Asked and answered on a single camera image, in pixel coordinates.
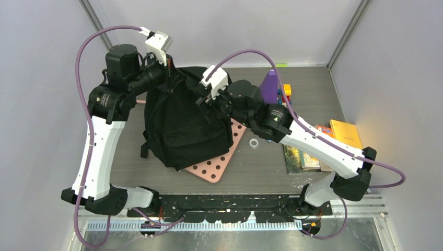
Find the black student backpack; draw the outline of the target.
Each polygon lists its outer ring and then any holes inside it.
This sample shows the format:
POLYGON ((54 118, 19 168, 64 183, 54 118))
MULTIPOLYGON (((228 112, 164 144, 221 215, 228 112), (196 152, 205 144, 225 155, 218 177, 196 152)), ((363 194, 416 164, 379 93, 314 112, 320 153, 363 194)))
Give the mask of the black student backpack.
POLYGON ((149 90, 144 108, 145 143, 141 157, 152 152, 165 167, 179 171, 228 153, 232 123, 214 111, 204 116, 196 104, 204 88, 202 66, 174 69, 171 93, 149 90))

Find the teal paperback book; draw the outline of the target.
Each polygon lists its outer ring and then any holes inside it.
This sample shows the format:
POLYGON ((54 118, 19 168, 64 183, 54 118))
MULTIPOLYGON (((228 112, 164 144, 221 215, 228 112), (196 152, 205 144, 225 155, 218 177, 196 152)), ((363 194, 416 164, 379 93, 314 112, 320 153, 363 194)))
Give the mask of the teal paperback book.
POLYGON ((299 151, 301 167, 303 169, 321 169, 320 162, 315 157, 303 152, 299 151))

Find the yellow book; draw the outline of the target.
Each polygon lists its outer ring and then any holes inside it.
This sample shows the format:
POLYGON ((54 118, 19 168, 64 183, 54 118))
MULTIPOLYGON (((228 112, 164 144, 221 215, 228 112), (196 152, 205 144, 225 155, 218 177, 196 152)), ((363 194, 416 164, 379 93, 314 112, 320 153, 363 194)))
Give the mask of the yellow book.
POLYGON ((331 119, 330 126, 338 141, 357 149, 363 149, 357 128, 354 124, 331 119))

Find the orange paperback book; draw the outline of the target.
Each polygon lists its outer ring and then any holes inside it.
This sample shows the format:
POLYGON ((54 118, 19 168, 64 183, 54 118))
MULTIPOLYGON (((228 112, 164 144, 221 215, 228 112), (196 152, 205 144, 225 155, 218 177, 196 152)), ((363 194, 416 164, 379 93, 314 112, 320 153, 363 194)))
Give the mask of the orange paperback book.
POLYGON ((322 125, 316 125, 315 128, 317 130, 319 130, 320 132, 322 132, 322 133, 324 133, 324 134, 326 134, 326 135, 328 135, 328 136, 330 136, 332 138, 335 138, 335 135, 334 135, 333 130, 331 128, 328 128, 328 127, 325 127, 325 126, 322 126, 322 125))

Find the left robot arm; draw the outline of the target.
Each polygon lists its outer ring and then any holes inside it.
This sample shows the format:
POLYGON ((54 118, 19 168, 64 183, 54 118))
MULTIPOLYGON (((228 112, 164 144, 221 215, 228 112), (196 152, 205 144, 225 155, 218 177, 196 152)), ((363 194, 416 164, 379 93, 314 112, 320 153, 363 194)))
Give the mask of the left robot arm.
POLYGON ((64 189, 62 200, 80 205, 98 215, 118 215, 124 209, 139 208, 147 216, 160 210, 159 193, 139 186, 125 188, 110 184, 112 162, 119 137, 128 121, 136 97, 151 90, 171 88, 172 56, 160 58, 150 52, 145 57, 136 46, 120 44, 106 54, 103 82, 89 94, 87 115, 93 133, 87 133, 82 167, 71 188, 64 189))

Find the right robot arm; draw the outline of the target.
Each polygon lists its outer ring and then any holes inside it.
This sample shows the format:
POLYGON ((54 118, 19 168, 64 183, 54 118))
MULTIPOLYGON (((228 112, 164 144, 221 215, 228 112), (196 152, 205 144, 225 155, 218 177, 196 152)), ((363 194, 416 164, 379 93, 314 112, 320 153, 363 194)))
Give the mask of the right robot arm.
POLYGON ((326 163, 333 173, 303 187, 299 210, 313 214, 319 206, 335 198, 360 201, 371 180, 370 169, 376 151, 346 145, 320 132, 287 107, 265 103, 257 86, 246 80, 226 79, 198 82, 202 102, 219 114, 232 118, 262 139, 292 146, 326 163))

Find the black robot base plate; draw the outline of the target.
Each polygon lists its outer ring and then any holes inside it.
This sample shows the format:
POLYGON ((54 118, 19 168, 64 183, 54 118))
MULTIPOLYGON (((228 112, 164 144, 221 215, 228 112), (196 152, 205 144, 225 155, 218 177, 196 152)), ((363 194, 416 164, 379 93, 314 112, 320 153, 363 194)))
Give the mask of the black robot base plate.
POLYGON ((159 195, 148 208, 129 209, 127 216, 160 217, 167 223, 238 223, 255 218, 258 223, 284 223, 307 216, 330 216, 329 202, 305 213, 297 195, 159 195))

